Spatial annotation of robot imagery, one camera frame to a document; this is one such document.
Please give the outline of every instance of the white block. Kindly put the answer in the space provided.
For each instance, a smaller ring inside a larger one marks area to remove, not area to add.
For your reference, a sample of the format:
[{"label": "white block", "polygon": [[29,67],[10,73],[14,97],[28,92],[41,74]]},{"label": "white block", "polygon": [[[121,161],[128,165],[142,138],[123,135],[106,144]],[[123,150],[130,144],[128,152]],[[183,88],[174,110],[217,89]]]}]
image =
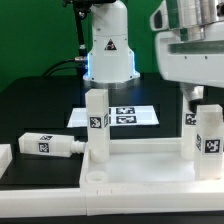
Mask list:
[{"label": "white block", "polygon": [[223,130],[222,107],[198,106],[194,158],[196,180],[221,178]]},{"label": "white block", "polygon": [[12,161],[12,151],[10,145],[0,145],[0,178]]},{"label": "white block", "polygon": [[21,153],[70,157],[74,136],[25,133],[19,138]]},{"label": "white block", "polygon": [[91,89],[86,94],[86,108],[91,159],[96,163],[106,162],[110,144],[108,91]]},{"label": "white block", "polygon": [[196,114],[188,108],[188,101],[183,96],[182,112],[182,143],[181,156],[183,159],[193,160],[195,149]]}]

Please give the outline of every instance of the cable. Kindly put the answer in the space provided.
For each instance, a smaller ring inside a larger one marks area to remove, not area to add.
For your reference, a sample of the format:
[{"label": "cable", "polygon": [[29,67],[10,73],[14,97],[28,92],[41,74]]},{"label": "cable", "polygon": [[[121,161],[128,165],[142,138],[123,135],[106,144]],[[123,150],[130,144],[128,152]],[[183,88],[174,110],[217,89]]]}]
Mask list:
[{"label": "cable", "polygon": [[47,73],[45,75],[45,77],[49,77],[51,76],[53,73],[57,72],[57,71],[61,71],[61,70],[68,70],[68,69],[82,69],[84,68],[83,66],[73,66],[73,67],[64,67],[64,68],[56,68],[51,70],[49,73]]},{"label": "cable", "polygon": [[43,74],[42,76],[48,76],[48,73],[51,72],[53,69],[57,68],[60,65],[64,65],[66,63],[70,63],[70,62],[75,62],[74,58],[70,58],[70,59],[66,59],[60,62],[57,62],[56,64],[52,65],[51,67],[49,67]]}]

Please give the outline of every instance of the black cable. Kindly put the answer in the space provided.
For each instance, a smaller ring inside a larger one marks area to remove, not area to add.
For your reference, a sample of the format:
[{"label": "black cable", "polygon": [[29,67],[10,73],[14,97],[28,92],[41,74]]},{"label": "black cable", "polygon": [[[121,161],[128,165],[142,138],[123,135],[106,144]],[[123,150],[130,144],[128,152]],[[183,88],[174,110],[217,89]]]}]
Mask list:
[{"label": "black cable", "polygon": [[73,1],[73,11],[75,15],[75,23],[76,23],[76,29],[77,29],[77,34],[78,34],[78,41],[79,45],[85,45],[84,41],[84,35],[83,35],[83,30],[82,30],[82,22],[79,17],[79,12],[77,10],[77,3]]},{"label": "black cable", "polygon": [[52,65],[51,67],[49,67],[43,74],[42,76],[48,76],[48,73],[50,71],[52,71],[53,69],[55,69],[56,67],[60,66],[60,65],[64,65],[66,63],[70,63],[70,62],[75,62],[74,58],[70,58],[70,59],[66,59],[60,62],[57,62],[56,64]]},{"label": "black cable", "polygon": [[82,69],[82,68],[83,68],[83,66],[73,66],[73,67],[56,68],[56,69],[51,70],[51,71],[46,75],[46,77],[51,76],[53,73],[55,73],[55,72],[57,72],[57,71],[67,70],[67,69]]}]

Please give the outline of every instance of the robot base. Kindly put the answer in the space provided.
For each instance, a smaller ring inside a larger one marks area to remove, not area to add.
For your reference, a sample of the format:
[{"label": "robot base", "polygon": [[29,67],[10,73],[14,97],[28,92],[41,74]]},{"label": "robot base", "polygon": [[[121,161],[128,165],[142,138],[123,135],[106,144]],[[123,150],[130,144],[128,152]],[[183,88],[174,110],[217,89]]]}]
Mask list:
[{"label": "robot base", "polygon": [[84,75],[83,77],[84,85],[96,88],[96,89],[124,89],[130,86],[135,86],[140,83],[140,74],[136,72],[136,77],[126,81],[126,82],[113,82],[113,83],[104,83],[104,82],[96,82],[94,80],[90,80],[88,75]]}]

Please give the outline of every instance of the warning triangle label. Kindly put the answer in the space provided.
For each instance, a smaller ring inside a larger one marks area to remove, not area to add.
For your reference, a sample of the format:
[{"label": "warning triangle label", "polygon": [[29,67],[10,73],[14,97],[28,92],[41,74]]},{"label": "warning triangle label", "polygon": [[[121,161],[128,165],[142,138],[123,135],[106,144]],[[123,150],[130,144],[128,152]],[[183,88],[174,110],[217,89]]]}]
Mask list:
[{"label": "warning triangle label", "polygon": [[116,51],[117,48],[115,47],[114,42],[110,39],[104,50],[105,51]]}]

